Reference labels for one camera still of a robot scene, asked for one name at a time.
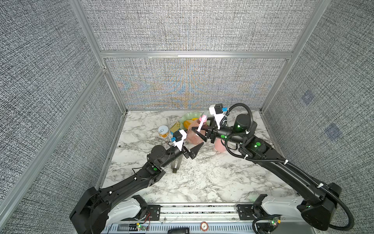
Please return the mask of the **grey pink spray nozzle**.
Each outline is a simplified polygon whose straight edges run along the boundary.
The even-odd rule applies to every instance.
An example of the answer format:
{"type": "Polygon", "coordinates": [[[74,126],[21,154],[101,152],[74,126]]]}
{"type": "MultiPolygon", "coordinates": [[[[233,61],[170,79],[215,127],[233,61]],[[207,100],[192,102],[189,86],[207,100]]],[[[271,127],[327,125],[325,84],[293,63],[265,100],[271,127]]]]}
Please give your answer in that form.
{"type": "Polygon", "coordinates": [[[198,129],[197,129],[198,132],[201,131],[201,128],[204,125],[204,123],[206,122],[206,120],[207,120],[207,116],[206,115],[200,116],[200,118],[199,118],[199,125],[198,125],[198,129]]]}

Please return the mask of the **opaque pink spray bottle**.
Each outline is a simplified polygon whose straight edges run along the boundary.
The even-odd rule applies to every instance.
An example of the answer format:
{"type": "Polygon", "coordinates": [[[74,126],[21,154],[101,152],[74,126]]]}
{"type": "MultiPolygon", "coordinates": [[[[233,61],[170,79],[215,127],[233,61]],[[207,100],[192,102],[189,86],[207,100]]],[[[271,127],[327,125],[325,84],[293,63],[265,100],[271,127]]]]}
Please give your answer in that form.
{"type": "Polygon", "coordinates": [[[227,151],[225,147],[225,142],[222,139],[218,139],[218,138],[215,139],[214,148],[219,153],[223,153],[227,151]]]}

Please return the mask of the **translucent pink spray bottle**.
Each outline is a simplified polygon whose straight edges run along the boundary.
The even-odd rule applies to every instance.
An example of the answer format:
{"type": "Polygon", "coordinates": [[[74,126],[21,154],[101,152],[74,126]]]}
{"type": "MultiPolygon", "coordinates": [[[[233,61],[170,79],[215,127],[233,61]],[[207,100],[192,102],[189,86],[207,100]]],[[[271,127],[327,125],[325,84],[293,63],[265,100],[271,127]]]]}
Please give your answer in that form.
{"type": "Polygon", "coordinates": [[[192,130],[193,127],[199,127],[200,126],[200,120],[196,119],[194,120],[188,127],[187,131],[187,141],[190,144],[198,145],[200,143],[203,143],[204,141],[192,130]]]}

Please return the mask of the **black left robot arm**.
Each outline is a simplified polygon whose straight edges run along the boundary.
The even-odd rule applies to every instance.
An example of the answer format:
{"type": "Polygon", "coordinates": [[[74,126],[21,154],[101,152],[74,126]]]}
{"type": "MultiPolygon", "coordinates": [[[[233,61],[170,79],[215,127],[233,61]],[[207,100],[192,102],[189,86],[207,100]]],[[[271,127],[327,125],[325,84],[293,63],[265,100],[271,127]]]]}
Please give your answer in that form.
{"type": "Polygon", "coordinates": [[[77,233],[101,233],[110,219],[109,213],[115,206],[158,182],[166,173],[163,168],[179,156],[195,159],[203,145],[200,143],[190,150],[185,146],[180,150],[176,146],[166,149],[162,145],[157,145],[148,154],[148,161],[132,176],[107,188],[87,189],[69,216],[77,233]]]}

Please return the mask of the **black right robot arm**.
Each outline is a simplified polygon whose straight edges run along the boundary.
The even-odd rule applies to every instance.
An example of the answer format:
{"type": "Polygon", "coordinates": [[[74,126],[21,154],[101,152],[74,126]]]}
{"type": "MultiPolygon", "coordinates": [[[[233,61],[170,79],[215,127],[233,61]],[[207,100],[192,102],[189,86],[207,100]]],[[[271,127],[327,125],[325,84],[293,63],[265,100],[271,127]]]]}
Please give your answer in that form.
{"type": "Polygon", "coordinates": [[[225,114],[219,117],[220,121],[210,117],[210,125],[199,124],[191,127],[191,131],[203,141],[221,140],[230,155],[266,168],[298,194],[298,198],[290,202],[277,201],[261,194],[252,204],[255,216],[252,226],[257,234],[271,232],[281,216],[302,218],[321,231],[352,228],[354,218],[340,200],[341,188],[337,184],[325,184],[312,177],[281,156],[269,143],[255,136],[257,124],[252,114],[238,115],[233,126],[223,125],[227,119],[225,114]]]}

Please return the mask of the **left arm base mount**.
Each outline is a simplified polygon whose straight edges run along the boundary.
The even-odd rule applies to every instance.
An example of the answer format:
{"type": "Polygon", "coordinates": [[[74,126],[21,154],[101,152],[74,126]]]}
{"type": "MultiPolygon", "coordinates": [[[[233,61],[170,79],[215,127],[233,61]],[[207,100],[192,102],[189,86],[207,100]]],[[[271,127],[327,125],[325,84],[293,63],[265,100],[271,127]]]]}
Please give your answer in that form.
{"type": "Polygon", "coordinates": [[[150,221],[159,221],[161,215],[161,205],[149,205],[141,196],[136,195],[132,197],[137,203],[140,210],[130,220],[145,221],[146,218],[150,221]]]}

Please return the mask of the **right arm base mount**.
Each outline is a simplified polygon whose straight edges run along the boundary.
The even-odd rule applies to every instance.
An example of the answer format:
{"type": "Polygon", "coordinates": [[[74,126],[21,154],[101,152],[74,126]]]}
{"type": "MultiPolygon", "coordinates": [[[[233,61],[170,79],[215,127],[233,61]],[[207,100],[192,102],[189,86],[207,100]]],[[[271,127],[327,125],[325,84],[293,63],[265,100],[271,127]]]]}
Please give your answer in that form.
{"type": "Polygon", "coordinates": [[[278,228],[280,216],[268,214],[262,207],[262,203],[267,194],[260,194],[258,198],[251,204],[238,204],[235,207],[241,221],[252,221],[251,229],[257,232],[272,232],[278,228]]]}

